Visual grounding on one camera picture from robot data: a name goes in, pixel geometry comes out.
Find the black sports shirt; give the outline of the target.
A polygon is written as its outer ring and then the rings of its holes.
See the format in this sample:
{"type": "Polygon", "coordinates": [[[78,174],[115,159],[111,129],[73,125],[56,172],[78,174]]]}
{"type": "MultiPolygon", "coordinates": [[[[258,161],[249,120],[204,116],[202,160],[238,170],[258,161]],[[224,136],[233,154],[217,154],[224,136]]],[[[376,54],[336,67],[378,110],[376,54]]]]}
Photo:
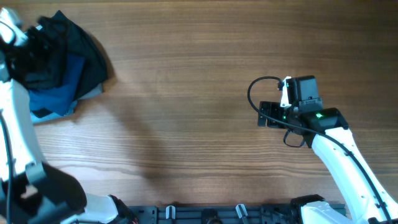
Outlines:
{"type": "Polygon", "coordinates": [[[10,41],[1,36],[1,53],[4,54],[7,74],[2,81],[16,80],[27,89],[46,90],[62,85],[67,67],[67,35],[69,25],[65,21],[40,17],[40,30],[30,27],[27,40],[17,45],[17,32],[9,25],[1,28],[11,33],[10,41]]]}

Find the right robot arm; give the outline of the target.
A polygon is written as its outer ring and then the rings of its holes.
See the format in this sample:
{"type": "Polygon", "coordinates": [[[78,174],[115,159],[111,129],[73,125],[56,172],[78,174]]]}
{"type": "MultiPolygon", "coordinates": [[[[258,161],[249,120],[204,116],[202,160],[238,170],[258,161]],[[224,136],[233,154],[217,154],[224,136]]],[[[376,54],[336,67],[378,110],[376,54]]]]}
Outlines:
{"type": "Polygon", "coordinates": [[[397,202],[385,191],[361,155],[341,112],[324,108],[313,76],[276,78],[280,102],[253,106],[258,126],[284,129],[302,137],[321,159],[338,186],[350,218],[319,195],[290,202],[291,223],[397,223],[397,202]]]}

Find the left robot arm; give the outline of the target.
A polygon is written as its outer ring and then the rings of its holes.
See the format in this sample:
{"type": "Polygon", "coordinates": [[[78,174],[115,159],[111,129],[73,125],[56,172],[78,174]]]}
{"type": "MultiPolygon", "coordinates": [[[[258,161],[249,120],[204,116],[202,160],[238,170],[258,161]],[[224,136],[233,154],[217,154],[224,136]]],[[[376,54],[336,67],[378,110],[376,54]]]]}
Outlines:
{"type": "Polygon", "coordinates": [[[62,12],[22,30],[17,13],[1,9],[1,215],[8,223],[136,221],[117,197],[87,194],[51,166],[35,134],[35,123],[73,113],[107,79],[96,43],[62,12]]]}

